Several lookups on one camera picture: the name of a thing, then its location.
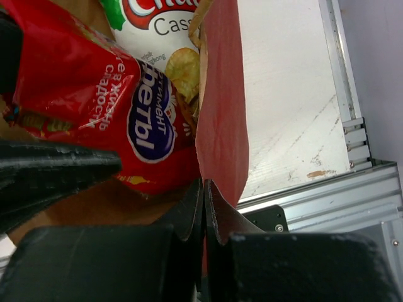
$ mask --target aluminum profile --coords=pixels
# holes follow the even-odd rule
[[[241,200],[242,214],[278,204],[291,232],[349,232],[401,217],[396,163]]]

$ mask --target table surface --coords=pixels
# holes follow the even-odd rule
[[[250,145],[242,197],[349,172],[318,0],[238,5]]]

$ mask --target screw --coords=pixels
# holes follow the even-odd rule
[[[276,232],[281,233],[281,232],[284,230],[284,227],[283,227],[282,225],[277,225],[277,226],[275,227],[275,230],[276,230]]]

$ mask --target chip image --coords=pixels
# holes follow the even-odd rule
[[[184,96],[187,104],[199,93],[200,56],[193,49],[183,47],[170,56],[165,74]]]

